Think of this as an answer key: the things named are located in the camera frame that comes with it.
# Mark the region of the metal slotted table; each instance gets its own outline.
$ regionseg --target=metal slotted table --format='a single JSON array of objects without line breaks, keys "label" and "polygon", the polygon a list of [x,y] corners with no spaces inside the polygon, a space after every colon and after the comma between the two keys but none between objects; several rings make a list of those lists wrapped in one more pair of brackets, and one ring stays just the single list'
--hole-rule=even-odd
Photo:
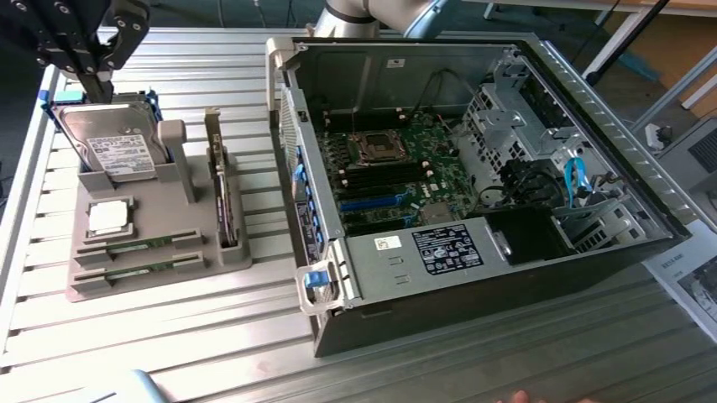
[{"label": "metal slotted table", "polygon": [[[37,109],[0,228],[0,400],[73,397],[119,369],[149,371],[171,400],[495,401],[519,388],[552,402],[717,400],[717,349],[643,267],[577,295],[313,358],[265,96],[266,39],[302,34],[153,29],[115,73],[119,92],[151,87],[165,118],[186,121],[190,156],[205,153],[205,107],[222,108],[249,270],[67,302],[78,158]],[[53,69],[43,86],[78,88]]]}]

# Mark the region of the warning label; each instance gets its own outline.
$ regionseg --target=warning label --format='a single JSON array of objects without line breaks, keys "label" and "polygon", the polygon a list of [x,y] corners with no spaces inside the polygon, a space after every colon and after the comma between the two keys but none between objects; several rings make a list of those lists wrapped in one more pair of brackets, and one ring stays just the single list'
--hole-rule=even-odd
[{"label": "warning label", "polygon": [[155,170],[153,157],[141,134],[87,139],[94,156],[109,175],[127,175]]},{"label": "warning label", "polygon": [[414,233],[426,271],[442,275],[484,265],[477,245],[464,224]]}]

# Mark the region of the green circuit board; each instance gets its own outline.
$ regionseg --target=green circuit board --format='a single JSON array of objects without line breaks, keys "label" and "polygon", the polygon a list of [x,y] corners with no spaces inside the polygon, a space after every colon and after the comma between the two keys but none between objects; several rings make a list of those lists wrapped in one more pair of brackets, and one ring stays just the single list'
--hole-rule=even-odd
[{"label": "green circuit board", "polygon": [[[471,185],[471,177],[453,149],[449,135],[436,118],[428,114],[417,114],[413,122],[405,128],[390,131],[372,131],[357,133],[324,133],[320,134],[320,148],[322,150],[324,164],[330,176],[338,207],[346,199],[340,178],[340,171],[348,168],[361,169],[361,145],[357,140],[361,136],[377,133],[398,134],[404,148],[402,159],[396,163],[414,162],[430,163],[433,175],[421,181],[401,183],[392,186],[384,196],[401,195],[401,204],[396,207],[378,207],[361,209],[354,212],[341,212],[342,222],[348,229],[354,224],[382,224],[396,220],[404,220],[405,228],[426,225],[421,210],[428,204],[445,203],[453,219],[461,219],[475,207],[477,193]],[[390,166],[393,162],[381,163]]]}]

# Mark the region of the person's hand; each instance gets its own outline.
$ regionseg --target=person's hand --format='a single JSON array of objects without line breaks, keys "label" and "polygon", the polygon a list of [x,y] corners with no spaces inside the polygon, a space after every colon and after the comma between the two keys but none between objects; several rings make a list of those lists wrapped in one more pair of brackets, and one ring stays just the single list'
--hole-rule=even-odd
[{"label": "person's hand", "polygon": [[[513,394],[512,400],[508,403],[531,403],[531,396],[525,390],[520,390]],[[536,401],[536,403],[548,403],[544,399]],[[579,403],[597,403],[597,401],[591,399],[583,399]]]}]

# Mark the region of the motherboard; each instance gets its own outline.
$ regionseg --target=motherboard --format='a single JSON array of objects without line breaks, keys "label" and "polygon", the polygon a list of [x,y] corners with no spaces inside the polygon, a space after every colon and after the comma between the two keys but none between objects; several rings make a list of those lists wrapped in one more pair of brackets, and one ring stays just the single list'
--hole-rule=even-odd
[{"label": "motherboard", "polygon": [[417,113],[402,128],[325,132],[318,143],[350,236],[452,222],[476,206],[438,116]]}]

